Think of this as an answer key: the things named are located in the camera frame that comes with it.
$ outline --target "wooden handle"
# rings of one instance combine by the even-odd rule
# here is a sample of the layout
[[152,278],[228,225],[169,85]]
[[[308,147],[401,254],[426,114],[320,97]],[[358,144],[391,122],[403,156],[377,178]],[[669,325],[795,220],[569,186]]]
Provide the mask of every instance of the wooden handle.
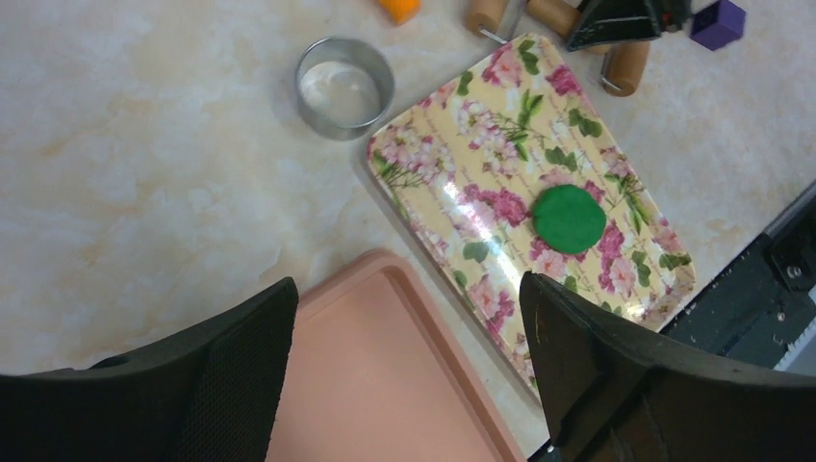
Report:
[[479,27],[484,27],[496,33],[508,0],[471,0],[471,6],[465,14],[465,26],[474,34],[479,35]]
[[[573,31],[581,17],[578,10],[564,3],[563,0],[529,0],[524,10],[563,39],[566,39]],[[609,45],[597,45],[587,48],[586,51],[604,55],[609,48]]]
[[604,85],[603,89],[613,96],[629,96],[637,91],[649,57],[650,43],[647,41],[630,41],[622,43],[612,50],[604,77],[620,90]]

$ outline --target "green play dough disc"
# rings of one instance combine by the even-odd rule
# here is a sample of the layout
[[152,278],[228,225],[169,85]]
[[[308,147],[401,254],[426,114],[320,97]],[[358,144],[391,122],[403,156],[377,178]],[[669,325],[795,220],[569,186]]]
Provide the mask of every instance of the green play dough disc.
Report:
[[533,206],[533,228],[561,253],[581,253],[603,236],[606,214],[586,191],[573,185],[544,191]]

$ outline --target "floral cutting board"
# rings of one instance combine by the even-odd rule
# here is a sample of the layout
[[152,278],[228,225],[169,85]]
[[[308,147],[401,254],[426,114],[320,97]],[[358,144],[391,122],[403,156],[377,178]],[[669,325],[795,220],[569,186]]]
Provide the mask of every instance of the floral cutting board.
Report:
[[[534,392],[518,306],[527,270],[652,330],[692,291],[691,259],[546,38],[516,38],[395,118],[368,162]],[[539,194],[564,184],[607,214],[600,242],[578,255],[554,251],[530,219]]]

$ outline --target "beige tabletop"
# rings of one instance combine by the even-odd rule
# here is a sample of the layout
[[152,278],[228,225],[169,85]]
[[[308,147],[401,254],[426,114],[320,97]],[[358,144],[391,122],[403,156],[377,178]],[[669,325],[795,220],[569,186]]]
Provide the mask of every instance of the beige tabletop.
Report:
[[[464,29],[465,0],[425,3],[394,28],[373,0],[2,2],[0,372],[87,367],[385,247],[421,273],[535,450],[540,406],[374,188],[366,140],[324,140],[294,110],[293,67],[323,36],[383,51],[391,116],[493,49]],[[816,9],[738,3],[743,40],[712,53],[661,39],[627,99],[599,88],[598,57],[566,56],[699,288],[816,177],[816,30],[803,27]],[[530,31],[551,37],[523,20]]]

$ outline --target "silver bowl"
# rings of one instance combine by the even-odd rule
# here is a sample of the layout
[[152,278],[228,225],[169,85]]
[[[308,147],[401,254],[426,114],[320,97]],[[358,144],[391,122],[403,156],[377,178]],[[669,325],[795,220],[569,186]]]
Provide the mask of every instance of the silver bowl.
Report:
[[355,38],[323,38],[300,57],[297,109],[332,140],[363,136],[394,100],[394,74],[385,57]]

